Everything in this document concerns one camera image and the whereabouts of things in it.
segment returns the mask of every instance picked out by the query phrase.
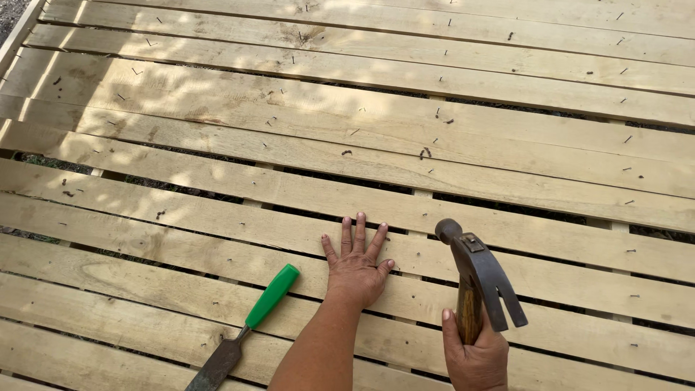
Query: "hammer head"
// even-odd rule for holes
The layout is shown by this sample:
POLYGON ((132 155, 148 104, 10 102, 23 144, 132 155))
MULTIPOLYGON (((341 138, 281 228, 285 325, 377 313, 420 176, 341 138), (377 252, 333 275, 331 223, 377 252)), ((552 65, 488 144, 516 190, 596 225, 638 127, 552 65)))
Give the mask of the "hammer head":
POLYGON ((461 278, 479 290, 493 330, 508 329, 500 295, 505 301, 512 323, 516 327, 528 324, 512 284, 485 243, 470 232, 464 233, 461 226, 451 218, 437 223, 434 233, 444 244, 451 246, 461 278))

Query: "forearm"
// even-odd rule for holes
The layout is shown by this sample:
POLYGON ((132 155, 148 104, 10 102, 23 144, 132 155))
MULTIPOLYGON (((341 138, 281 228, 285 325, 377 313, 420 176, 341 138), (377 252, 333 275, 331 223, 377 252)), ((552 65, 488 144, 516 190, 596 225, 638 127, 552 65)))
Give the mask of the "forearm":
POLYGON ((352 354, 361 308, 326 295, 278 366, 269 390, 351 390, 352 354))

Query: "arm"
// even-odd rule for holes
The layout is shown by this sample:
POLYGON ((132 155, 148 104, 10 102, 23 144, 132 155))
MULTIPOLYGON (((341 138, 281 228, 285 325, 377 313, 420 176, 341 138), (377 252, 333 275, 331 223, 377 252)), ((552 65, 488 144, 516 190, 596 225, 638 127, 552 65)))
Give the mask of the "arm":
POLYGON ((352 219, 343 219, 340 258, 328 235, 321 236, 329 268, 325 300, 282 359, 269 391, 352 390, 352 354, 360 314, 381 296, 394 265, 393 260, 385 260, 376 266, 389 226, 379 226, 365 251, 365 224, 366 216, 359 212, 353 245, 352 219))

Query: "hammer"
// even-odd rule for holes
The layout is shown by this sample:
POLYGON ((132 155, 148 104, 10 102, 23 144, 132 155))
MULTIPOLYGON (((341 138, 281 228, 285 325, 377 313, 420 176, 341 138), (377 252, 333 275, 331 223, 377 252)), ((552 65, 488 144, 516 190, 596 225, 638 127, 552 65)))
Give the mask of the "hammer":
POLYGON ((495 331, 507 330, 507 320, 500 304, 505 300, 507 311, 516 327, 528 320, 500 263, 477 236, 465 233, 451 218, 437 223, 434 233, 442 243, 451 246, 459 270, 459 299, 456 304, 456 325, 461 341, 473 345, 482 329, 482 303, 495 331))

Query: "green chisel handle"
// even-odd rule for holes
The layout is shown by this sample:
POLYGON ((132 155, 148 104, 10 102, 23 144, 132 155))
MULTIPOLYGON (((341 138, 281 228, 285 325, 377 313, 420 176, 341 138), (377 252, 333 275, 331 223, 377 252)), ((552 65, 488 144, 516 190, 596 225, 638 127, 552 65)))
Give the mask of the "green chisel handle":
POLYGON ((282 300, 282 298, 290 290, 292 284, 299 277, 300 271, 294 266, 287 264, 285 267, 270 281, 268 287, 263 291, 263 294, 254 305, 249 316, 246 317, 246 326, 252 330, 261 324, 265 317, 270 314, 273 308, 282 300))

